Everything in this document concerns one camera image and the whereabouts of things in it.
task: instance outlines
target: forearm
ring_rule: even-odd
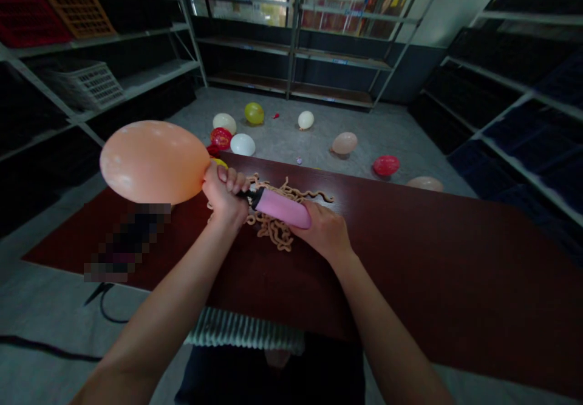
[[[335,267],[350,304],[364,351],[386,403],[453,403],[417,343],[351,255]]]
[[[106,386],[142,392],[149,401],[160,377],[195,326],[238,227],[215,218],[132,316],[88,379],[84,390],[97,399]]]

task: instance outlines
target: inflated balloon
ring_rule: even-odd
[[[434,177],[429,176],[420,176],[414,179],[411,179],[407,182],[407,186],[412,186],[413,188],[420,188],[420,189],[427,189],[429,191],[443,191],[443,184],[435,179]]]
[[[251,156],[255,153],[255,141],[249,135],[236,134],[231,140],[231,150],[235,154]]]
[[[227,150],[231,146],[233,135],[227,129],[216,128],[211,132],[211,143],[216,145],[219,150]]]
[[[310,111],[304,111],[299,114],[298,125],[300,130],[309,129],[314,123],[314,114]]]
[[[339,134],[332,143],[332,151],[338,154],[348,154],[356,148],[358,139],[352,132]]]
[[[400,167],[399,159],[391,155],[380,156],[372,165],[375,173],[378,175],[392,175],[397,172]]]
[[[259,103],[249,103],[245,106],[245,118],[251,124],[263,124],[265,112]]]
[[[237,123],[229,114],[216,114],[213,118],[213,129],[222,127],[231,132],[231,135],[237,133]]]
[[[213,160],[217,163],[217,165],[222,165],[226,169],[229,169],[229,166],[225,163],[225,161],[218,158],[213,158]]]
[[[111,135],[99,164],[107,184],[136,203],[184,202],[200,192],[210,156],[192,133],[164,121],[138,121]]]

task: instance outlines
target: table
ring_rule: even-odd
[[[431,361],[583,396],[583,271],[517,209],[252,157],[222,158],[272,185],[288,175],[295,188],[334,196],[329,206],[346,218],[354,250]],[[128,206],[105,190],[24,259],[82,273],[107,234],[119,230]],[[203,194],[178,205],[128,285],[152,290],[210,212]],[[291,253],[279,252],[256,231],[242,228],[208,305],[357,341],[327,262],[302,240]]]

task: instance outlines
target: red container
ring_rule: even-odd
[[[6,46],[35,47],[72,38],[47,0],[0,0],[0,40]]]

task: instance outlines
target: pixelated blur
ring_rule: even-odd
[[[171,210],[170,204],[132,203],[113,232],[97,246],[91,262],[84,264],[84,281],[127,282],[128,273],[136,270],[142,255],[149,253],[158,234],[164,233],[164,226],[170,223]]]

